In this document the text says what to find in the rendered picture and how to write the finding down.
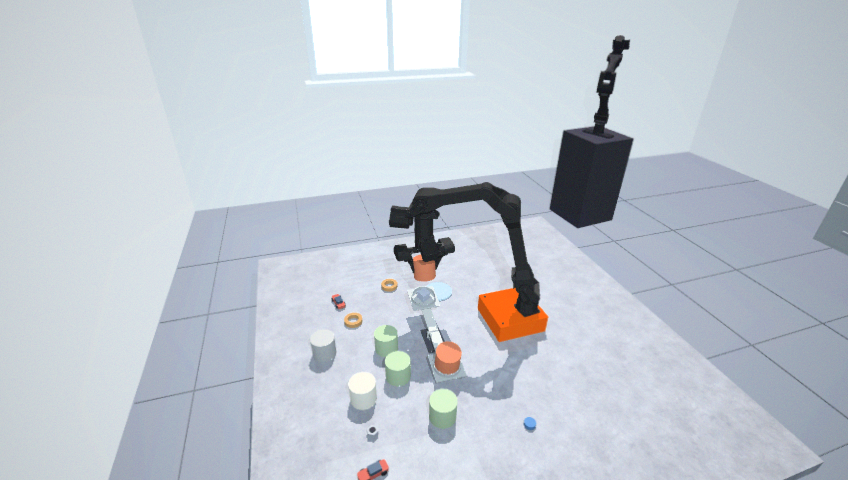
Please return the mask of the orange ring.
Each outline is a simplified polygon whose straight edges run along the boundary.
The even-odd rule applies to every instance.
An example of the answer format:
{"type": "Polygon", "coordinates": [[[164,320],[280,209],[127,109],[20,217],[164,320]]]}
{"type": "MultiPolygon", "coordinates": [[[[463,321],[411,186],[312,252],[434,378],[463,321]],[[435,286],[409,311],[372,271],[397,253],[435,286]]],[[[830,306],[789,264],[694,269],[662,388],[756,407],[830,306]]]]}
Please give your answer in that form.
{"type": "Polygon", "coordinates": [[[344,318],[345,326],[349,327],[349,328],[359,327],[362,324],[362,322],[363,322],[362,316],[359,313],[350,313],[350,314],[347,314],[344,318]],[[349,320],[352,319],[352,318],[356,318],[356,319],[358,319],[358,321],[349,322],[349,320]]]}
{"type": "Polygon", "coordinates": [[[385,280],[383,280],[383,281],[382,281],[382,283],[381,283],[381,288],[382,288],[384,291],[388,291],[388,292],[396,290],[396,289],[397,289],[397,286],[398,286],[398,283],[397,283],[397,281],[396,281],[396,280],[394,280],[394,279],[385,279],[385,280]],[[393,284],[393,286],[389,286],[389,287],[388,287],[388,286],[385,286],[386,284],[393,284]]]}

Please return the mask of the orange cylinder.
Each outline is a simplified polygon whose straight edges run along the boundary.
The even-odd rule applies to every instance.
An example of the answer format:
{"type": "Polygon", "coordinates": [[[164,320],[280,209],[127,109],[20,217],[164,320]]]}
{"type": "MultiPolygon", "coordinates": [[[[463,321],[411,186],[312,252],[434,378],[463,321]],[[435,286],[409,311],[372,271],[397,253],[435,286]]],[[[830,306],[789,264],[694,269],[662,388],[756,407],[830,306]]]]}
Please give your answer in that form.
{"type": "Polygon", "coordinates": [[[435,279],[436,277],[436,269],[435,269],[435,261],[424,262],[422,260],[421,255],[417,255],[413,258],[414,264],[414,278],[417,281],[426,282],[435,279]]]}
{"type": "Polygon", "coordinates": [[[436,349],[435,368],[443,374],[454,374],[459,370],[462,351],[453,342],[442,342],[436,349]]]}

